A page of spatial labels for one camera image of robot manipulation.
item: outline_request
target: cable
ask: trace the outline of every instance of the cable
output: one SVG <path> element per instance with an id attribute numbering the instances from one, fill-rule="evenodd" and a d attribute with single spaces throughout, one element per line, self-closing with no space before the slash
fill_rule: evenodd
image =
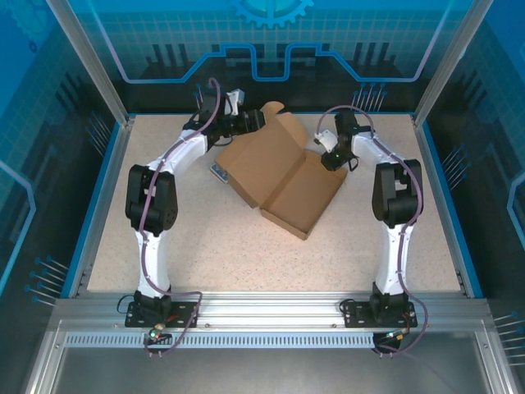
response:
<path id="1" fill-rule="evenodd" d="M 233 136 L 230 137 L 230 140 L 228 142 L 225 142 L 224 144 L 218 144 L 218 143 L 215 143 L 213 144 L 213 146 L 218 146 L 218 147 L 221 147 L 221 146 L 228 146 L 229 144 L 231 144 L 233 142 Z"/>
<path id="2" fill-rule="evenodd" d="M 132 294 L 126 294 L 126 295 L 123 295 L 119 300 L 118 302 L 116 303 L 116 311 L 119 313 L 119 314 L 127 314 L 127 312 L 121 312 L 120 311 L 120 307 L 121 307 L 121 303 L 122 301 L 127 298 L 127 297 L 132 297 L 133 295 Z"/>
<path id="3" fill-rule="evenodd" d="M 212 115 L 209 117 L 208 121 L 206 121 L 206 123 L 204 123 L 198 130 L 196 130 L 194 133 L 191 133 L 190 135 L 188 135 L 188 137 L 185 138 L 185 140 L 177 140 L 164 153 L 164 155 L 162 156 L 162 158 L 160 160 L 160 163 L 158 164 L 157 168 L 155 169 L 155 172 L 153 173 L 151 182 L 149 183 L 148 195 L 146 196 L 146 201 L 144 203 L 144 211 L 142 212 L 142 216 L 140 217 L 140 223 L 139 223 L 139 232 L 140 232 L 140 235 L 142 236 L 142 239 L 143 239 L 141 253 L 140 253 L 140 265 L 142 267 L 142 272 L 144 273 L 144 278 L 146 279 L 146 282 L 149 284 L 149 286 L 151 288 L 153 288 L 155 291 L 157 291 L 157 292 L 159 292 L 159 293 L 161 293 L 161 294 L 163 294 L 165 296 L 169 296 L 169 297 L 199 296 L 197 304 L 196 304 L 194 310 L 192 311 L 191 316 L 188 319 L 188 323 L 184 327 L 184 330 L 179 335 L 177 340 L 174 341 L 173 345 L 170 348 L 168 348 L 168 349 L 166 349 L 166 350 L 164 350 L 162 352 L 163 354 L 168 353 L 170 351 L 173 351 L 182 342 L 182 339 L 184 338 L 185 334 L 188 332 L 189 326 L 191 325 L 191 323 L 195 320 L 195 317 L 197 316 L 197 312 L 198 312 L 199 307 L 201 305 L 201 302 L 203 300 L 203 293 L 201 291 L 189 291 L 189 292 L 185 292 L 185 293 L 172 293 L 170 291 L 165 291 L 165 290 L 159 288 L 155 283 L 153 283 L 153 281 L 150 279 L 150 277 L 148 275 L 148 269 L 146 267 L 146 247 L 148 246 L 148 234 L 146 234 L 146 231 L 144 230 L 144 224 L 146 223 L 146 217 L 148 216 L 149 205 L 151 204 L 151 198 L 152 198 L 152 195 L 153 195 L 153 188 L 155 187 L 155 183 L 157 182 L 158 174 L 162 170 L 162 167 L 164 166 L 164 163 L 166 162 L 166 160 L 169 157 L 169 155 L 178 146 L 180 146 L 181 144 L 184 144 L 187 140 L 191 140 L 195 136 L 199 135 L 202 131 L 206 130 L 206 128 L 208 126 L 210 126 L 210 124 L 212 123 L 213 119 L 217 116 L 217 113 L 219 111 L 219 106 L 221 104 L 221 86 L 219 85 L 219 83 L 217 82 L 217 80 L 215 78 L 210 78 L 208 80 L 208 83 L 210 85 L 214 85 L 215 86 L 215 90 L 217 92 L 217 101 L 215 103 L 215 108 L 213 109 Z M 149 353 L 150 356 L 152 356 L 153 352 L 150 351 L 150 349 L 148 348 L 148 344 L 147 343 L 144 344 L 144 350 L 147 353 Z"/>
<path id="4" fill-rule="evenodd" d="M 423 326 L 421 328 L 421 332 L 418 334 L 416 339 L 410 345 L 405 347 L 403 350 L 397 350 L 396 352 L 393 353 L 393 355 L 406 354 L 407 351 L 412 349 L 414 346 L 416 346 L 416 344 L 419 341 L 421 341 L 421 338 L 425 334 L 425 331 L 427 330 L 427 325 L 428 325 L 428 309 L 427 309 L 427 306 L 425 305 L 425 303 L 423 301 L 421 301 L 416 296 L 414 296 L 409 291 L 409 289 L 406 287 L 406 285 L 404 284 L 403 272 L 402 272 L 403 246 L 404 246 L 404 237 L 406 235 L 406 230 L 407 230 L 407 228 L 412 226 L 416 222 L 416 220 L 418 220 L 418 217 L 419 217 L 419 215 L 421 215 L 421 212 L 423 210 L 423 195 L 422 195 L 421 186 L 419 185 L 418 179 L 417 179 L 416 175 L 413 173 L 413 171 L 410 169 L 410 167 L 407 166 L 407 164 L 401 158 L 399 158 L 397 155 L 395 155 L 393 152 L 391 152 L 385 145 L 383 145 L 379 141 L 379 139 L 377 138 L 377 135 L 376 135 L 376 129 L 374 128 L 374 122 L 373 122 L 372 118 L 370 117 L 370 115 L 368 115 L 361 108 L 357 108 L 357 107 L 355 107 L 353 105 L 345 105 L 345 104 L 337 105 L 335 107 L 329 108 L 328 110 L 326 110 L 326 112 L 324 112 L 321 115 L 321 118 L 319 119 L 319 122 L 317 124 L 317 133 L 319 133 L 319 131 L 321 130 L 321 123 L 322 123 L 322 120 L 325 118 L 325 116 L 328 115 L 329 113 L 332 113 L 332 112 L 338 110 L 338 109 L 351 109 L 353 111 L 358 111 L 358 112 L 362 113 L 367 118 L 368 123 L 370 123 L 370 136 L 372 138 L 372 142 L 384 154 L 388 155 L 389 157 L 393 158 L 397 163 L 399 163 L 399 165 L 409 175 L 410 180 L 412 181 L 412 183 L 414 185 L 414 188 L 416 189 L 416 195 L 418 197 L 418 207 L 416 208 L 416 213 L 412 216 L 412 218 L 408 222 L 406 222 L 403 225 L 403 227 L 401 227 L 401 233 L 400 233 L 400 238 L 399 238 L 399 249 L 398 249 L 398 254 L 397 254 L 397 277 L 399 279 L 399 284 L 401 285 L 401 288 L 406 293 L 406 295 L 409 298 L 411 298 L 412 300 L 416 301 L 418 304 L 421 305 L 421 307 L 423 309 L 424 322 L 423 322 Z"/>

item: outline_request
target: speckled tabletop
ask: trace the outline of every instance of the speckled tabletop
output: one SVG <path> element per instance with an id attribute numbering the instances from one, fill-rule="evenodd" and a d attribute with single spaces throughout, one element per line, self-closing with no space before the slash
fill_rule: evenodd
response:
<path id="1" fill-rule="evenodd" d="M 313 135 L 318 115 L 298 115 Z M 187 116 L 141 115 L 135 119 L 89 291 L 133 291 L 139 280 L 137 240 L 124 214 L 127 174 L 163 153 Z M 361 124 L 364 118 L 358 117 Z M 384 143 L 422 163 L 409 115 L 373 115 Z M 333 117 L 325 120 L 326 128 Z M 210 171 L 213 148 L 177 179 L 179 216 L 169 237 L 168 270 L 176 290 L 368 291 L 382 246 L 372 214 L 373 168 L 349 173 L 336 197 L 302 241 L 251 209 Z M 307 149 L 318 150 L 311 143 Z M 407 282 L 417 291 L 457 291 L 459 284 L 436 203 L 424 172 L 425 209 L 410 242 Z"/>

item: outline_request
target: cardboard box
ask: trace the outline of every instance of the cardboard box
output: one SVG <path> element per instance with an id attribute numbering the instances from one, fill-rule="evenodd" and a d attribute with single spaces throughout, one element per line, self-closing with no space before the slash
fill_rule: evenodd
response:
<path id="1" fill-rule="evenodd" d="M 326 170 L 321 156 L 304 150 L 308 133 L 278 102 L 261 109 L 266 125 L 239 135 L 216 159 L 231 187 L 252 208 L 302 240 L 343 184 L 346 170 Z"/>

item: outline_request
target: box flap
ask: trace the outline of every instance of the box flap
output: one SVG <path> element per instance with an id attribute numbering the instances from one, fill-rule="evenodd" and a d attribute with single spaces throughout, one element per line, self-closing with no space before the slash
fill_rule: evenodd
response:
<path id="1" fill-rule="evenodd" d="M 288 225 L 297 231 L 292 231 L 301 239 L 306 239 L 315 223 L 333 199 L 342 185 L 347 171 L 340 168 L 335 172 L 326 170 L 321 164 L 321 157 L 314 152 L 306 151 L 305 160 L 297 172 L 289 180 L 279 185 L 278 192 L 261 207 L 263 216 L 277 225 L 290 230 Z"/>
<path id="2" fill-rule="evenodd" d="M 297 143 L 295 136 L 300 131 L 290 133 L 278 117 L 267 119 L 267 124 L 259 131 L 237 137 L 216 159 L 219 167 L 228 172 L 232 187 L 251 207 L 264 203 L 297 160 L 304 156 L 303 146 Z"/>
<path id="3" fill-rule="evenodd" d="M 272 119 L 285 105 L 278 101 L 268 101 L 261 108 L 261 112 L 264 113 L 264 117 L 267 121 Z"/>
<path id="4" fill-rule="evenodd" d="M 228 172 L 231 164 L 243 152 L 243 150 L 246 149 L 254 138 L 254 133 L 237 135 L 237 137 L 231 141 L 231 144 L 217 155 L 215 163 L 217 163 L 217 165 L 224 171 Z"/>
<path id="5" fill-rule="evenodd" d="M 301 148 L 306 146 L 308 143 L 308 133 L 297 117 L 295 117 L 290 112 L 285 112 L 278 114 L 276 119 L 290 133 L 298 146 Z"/>

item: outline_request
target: metal bracket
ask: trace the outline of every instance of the metal bracket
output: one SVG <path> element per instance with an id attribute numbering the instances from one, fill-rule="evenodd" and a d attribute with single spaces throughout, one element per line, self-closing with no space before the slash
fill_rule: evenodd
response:
<path id="1" fill-rule="evenodd" d="M 191 314 L 197 307 L 196 302 L 171 302 L 171 313 L 175 316 L 172 320 L 166 322 L 166 328 L 184 328 L 191 318 Z M 189 325 L 190 328 L 197 327 L 197 316 Z M 151 328 L 158 322 L 152 322 L 148 316 L 135 302 L 130 302 L 126 312 L 124 325 L 128 328 Z"/>

